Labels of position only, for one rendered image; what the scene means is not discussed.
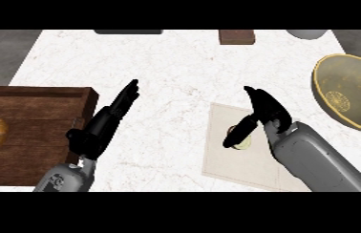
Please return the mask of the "dark grey flat object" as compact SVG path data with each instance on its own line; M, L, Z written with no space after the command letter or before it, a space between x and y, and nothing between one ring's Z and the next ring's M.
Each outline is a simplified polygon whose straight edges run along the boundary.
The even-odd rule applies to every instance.
M162 34L162 30L94 30L96 34Z

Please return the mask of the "grey round object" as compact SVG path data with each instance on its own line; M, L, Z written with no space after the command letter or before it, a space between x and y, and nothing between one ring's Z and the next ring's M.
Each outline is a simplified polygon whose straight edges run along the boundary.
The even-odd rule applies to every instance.
M322 37L325 30L287 30L299 39L313 40Z

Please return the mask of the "beige placemat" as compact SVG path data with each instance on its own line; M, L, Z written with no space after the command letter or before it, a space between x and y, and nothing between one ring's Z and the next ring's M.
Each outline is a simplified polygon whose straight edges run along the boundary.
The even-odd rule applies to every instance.
M309 192L301 180L272 158L262 124L251 132L251 146L247 150L223 147L228 128L251 112L219 103L210 104L201 174L269 191Z

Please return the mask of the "yellow bowl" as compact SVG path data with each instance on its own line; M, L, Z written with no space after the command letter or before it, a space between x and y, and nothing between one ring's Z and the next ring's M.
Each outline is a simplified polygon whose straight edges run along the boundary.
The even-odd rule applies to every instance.
M325 55L312 71L312 93L325 114L361 131L361 57Z

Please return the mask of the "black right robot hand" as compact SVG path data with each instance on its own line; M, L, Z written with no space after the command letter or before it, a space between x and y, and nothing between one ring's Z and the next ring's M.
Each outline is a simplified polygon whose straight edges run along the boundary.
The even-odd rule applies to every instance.
M254 112L239 120L228 133L223 147L229 148L241 143L245 137L251 134L259 123L263 125L269 147L273 147L281 133L287 131L291 125L290 114L282 104L263 90L254 89L250 86L245 86L244 90L250 96Z

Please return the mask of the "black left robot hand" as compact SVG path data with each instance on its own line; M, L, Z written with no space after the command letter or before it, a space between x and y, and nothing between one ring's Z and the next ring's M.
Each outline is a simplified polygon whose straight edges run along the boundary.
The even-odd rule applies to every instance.
M69 150L87 159L96 160L115 134L120 121L139 97L137 80L133 79L121 90L109 106L91 117L83 129L71 129L66 132Z

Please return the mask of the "brown wooden block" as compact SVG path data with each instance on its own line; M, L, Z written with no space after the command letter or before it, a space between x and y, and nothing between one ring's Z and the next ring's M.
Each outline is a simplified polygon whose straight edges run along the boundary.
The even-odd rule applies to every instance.
M253 30L219 30L222 45L253 45L256 35Z

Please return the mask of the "cupcake with pale frosting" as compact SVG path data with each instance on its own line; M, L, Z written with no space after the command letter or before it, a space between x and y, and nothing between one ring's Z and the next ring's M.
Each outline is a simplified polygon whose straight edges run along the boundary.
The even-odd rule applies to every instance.
M232 129L233 129L235 125L232 125L228 130L226 130L226 134L230 133ZM235 144L230 146L232 149L235 150L247 150L251 146L251 135L248 135L244 140L241 141L241 143Z

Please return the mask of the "brown wooden tray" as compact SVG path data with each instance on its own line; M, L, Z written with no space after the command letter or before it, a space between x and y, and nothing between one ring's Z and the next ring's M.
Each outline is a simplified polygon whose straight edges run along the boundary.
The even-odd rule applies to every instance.
M0 186L34 186L57 163L77 164L65 134L88 122L99 94L90 87L0 87Z

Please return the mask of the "orange round object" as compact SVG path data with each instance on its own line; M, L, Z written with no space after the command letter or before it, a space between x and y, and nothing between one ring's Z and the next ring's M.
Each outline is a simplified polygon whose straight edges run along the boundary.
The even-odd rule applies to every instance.
M9 125L4 119L0 118L0 146L6 142L7 134L9 134Z

